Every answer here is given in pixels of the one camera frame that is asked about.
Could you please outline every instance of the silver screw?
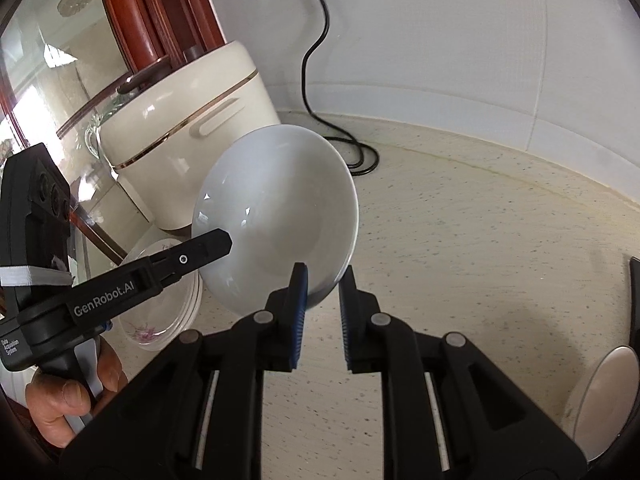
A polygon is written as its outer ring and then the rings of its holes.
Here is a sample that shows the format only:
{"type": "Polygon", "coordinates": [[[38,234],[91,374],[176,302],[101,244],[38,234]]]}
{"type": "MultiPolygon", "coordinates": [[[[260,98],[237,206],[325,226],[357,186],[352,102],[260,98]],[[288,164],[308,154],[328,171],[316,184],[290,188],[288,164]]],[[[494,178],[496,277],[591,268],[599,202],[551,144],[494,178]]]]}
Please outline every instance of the silver screw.
{"type": "Polygon", "coordinates": [[[268,310],[259,310],[254,314],[254,321],[260,324],[266,324],[273,321],[273,314],[268,310]]]}
{"type": "Polygon", "coordinates": [[[371,322],[375,326],[387,326],[391,323],[391,316],[389,314],[385,314],[384,312],[377,312],[373,316],[371,316],[371,322]]]}
{"type": "Polygon", "coordinates": [[[444,341],[446,341],[448,345],[461,348],[465,345],[466,338],[460,332],[450,332],[444,338],[444,341]]]}
{"type": "Polygon", "coordinates": [[[191,343],[195,343],[198,340],[198,336],[200,336],[200,333],[192,328],[191,330],[185,330],[184,332],[182,332],[178,336],[178,338],[180,339],[181,343],[188,345],[191,343]]]}

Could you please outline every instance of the black power cord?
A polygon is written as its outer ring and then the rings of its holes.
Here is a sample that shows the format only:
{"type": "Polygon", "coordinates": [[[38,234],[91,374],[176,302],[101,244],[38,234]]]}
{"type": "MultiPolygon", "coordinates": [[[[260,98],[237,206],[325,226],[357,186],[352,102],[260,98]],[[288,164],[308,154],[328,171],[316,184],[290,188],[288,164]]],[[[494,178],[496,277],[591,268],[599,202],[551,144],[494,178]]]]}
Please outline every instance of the black power cord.
{"type": "Polygon", "coordinates": [[[316,40],[316,42],[313,45],[311,45],[309,50],[306,51],[305,56],[302,58],[302,83],[301,83],[302,101],[305,104],[305,108],[308,114],[311,117],[313,117],[316,121],[346,136],[346,138],[325,136],[324,138],[326,140],[331,140],[333,142],[343,142],[345,144],[349,144],[351,146],[354,146],[358,151],[358,161],[352,162],[351,164],[347,163],[347,167],[351,172],[351,176],[366,175],[367,173],[371,173],[373,170],[375,170],[378,167],[378,164],[380,163],[380,154],[378,153],[378,150],[376,150],[372,146],[369,146],[368,144],[364,144],[360,142],[358,139],[355,138],[353,134],[349,133],[344,128],[341,128],[340,126],[337,126],[336,124],[333,124],[327,120],[324,120],[322,117],[319,117],[311,109],[311,106],[309,105],[309,100],[306,97],[306,65],[311,55],[322,44],[322,42],[326,39],[329,33],[329,25],[330,25],[329,7],[326,4],[326,0],[319,0],[319,1],[320,1],[320,5],[322,6],[322,13],[324,14],[324,29],[322,30],[322,34],[320,34],[320,37],[316,40]],[[364,155],[365,150],[373,155],[373,162],[363,168],[364,160],[365,160],[365,155],[364,155]]]}

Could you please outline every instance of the speckled countertop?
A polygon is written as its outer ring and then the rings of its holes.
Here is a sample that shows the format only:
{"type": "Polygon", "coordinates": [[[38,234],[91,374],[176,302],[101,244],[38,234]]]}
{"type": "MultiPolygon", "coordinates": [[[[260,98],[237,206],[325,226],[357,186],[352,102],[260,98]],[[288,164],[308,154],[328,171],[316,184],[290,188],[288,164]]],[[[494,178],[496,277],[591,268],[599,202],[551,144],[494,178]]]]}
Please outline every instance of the speckled countertop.
{"type": "MultiPolygon", "coordinates": [[[[322,133],[305,116],[284,120],[322,133]]],[[[465,333],[559,420],[586,365],[627,342],[640,208],[508,148],[337,121],[382,154],[378,170],[356,179],[358,286],[414,330],[465,333]]],[[[234,319],[206,292],[194,327],[215,332],[234,319]]],[[[119,330],[107,338],[130,376],[153,357],[119,330]]],[[[346,370],[334,291],[307,313],[298,370],[265,379],[264,478],[382,478],[379,382],[346,370]]]]}

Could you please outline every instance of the gold trim band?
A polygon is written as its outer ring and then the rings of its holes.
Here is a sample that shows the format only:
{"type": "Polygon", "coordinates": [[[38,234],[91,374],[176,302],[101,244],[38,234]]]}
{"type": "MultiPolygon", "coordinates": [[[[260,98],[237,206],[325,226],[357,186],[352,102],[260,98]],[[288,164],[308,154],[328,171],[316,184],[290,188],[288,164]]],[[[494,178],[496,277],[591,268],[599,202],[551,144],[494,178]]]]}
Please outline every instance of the gold trim band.
{"type": "Polygon", "coordinates": [[[139,152],[137,155],[132,156],[129,160],[126,160],[125,162],[123,162],[121,164],[118,164],[117,166],[114,166],[113,169],[116,170],[116,171],[124,170],[125,168],[127,168],[128,166],[133,164],[134,162],[137,162],[142,157],[144,157],[145,155],[147,155],[148,153],[150,153],[151,151],[156,149],[158,146],[160,146],[160,144],[162,144],[167,139],[169,139],[169,137],[171,137],[173,134],[175,134],[175,133],[179,132],[181,129],[183,129],[187,124],[189,124],[191,121],[193,121],[196,117],[198,117],[199,115],[202,115],[204,112],[206,112],[210,108],[213,108],[220,101],[222,101],[222,99],[224,99],[225,97],[229,97],[233,92],[235,92],[239,88],[242,88],[244,85],[246,85],[249,81],[251,81],[251,79],[253,79],[257,75],[258,75],[258,69],[256,69],[253,72],[251,72],[247,77],[245,77],[244,79],[241,79],[238,83],[233,85],[228,90],[222,92],[222,94],[220,94],[219,96],[215,97],[214,99],[209,101],[207,104],[205,104],[205,105],[201,106],[200,108],[198,108],[189,117],[181,120],[178,124],[176,124],[173,128],[171,128],[162,137],[160,137],[159,139],[157,139],[154,142],[152,142],[150,145],[148,145],[144,150],[139,152]]]}

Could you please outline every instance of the human hand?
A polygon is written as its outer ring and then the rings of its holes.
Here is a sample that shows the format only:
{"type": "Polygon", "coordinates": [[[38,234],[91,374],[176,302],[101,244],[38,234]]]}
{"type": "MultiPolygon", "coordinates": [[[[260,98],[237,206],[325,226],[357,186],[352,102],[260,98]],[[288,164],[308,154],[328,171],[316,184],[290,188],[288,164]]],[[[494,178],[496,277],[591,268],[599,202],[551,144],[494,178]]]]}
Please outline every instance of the human hand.
{"type": "Polygon", "coordinates": [[[33,423],[44,439],[56,447],[66,447],[75,437],[65,415],[81,416],[89,411],[96,415],[127,384],[127,376],[115,350],[100,339],[97,374],[104,391],[93,410],[88,391],[77,381],[64,380],[38,370],[31,383],[27,384],[25,396],[33,423]]]}

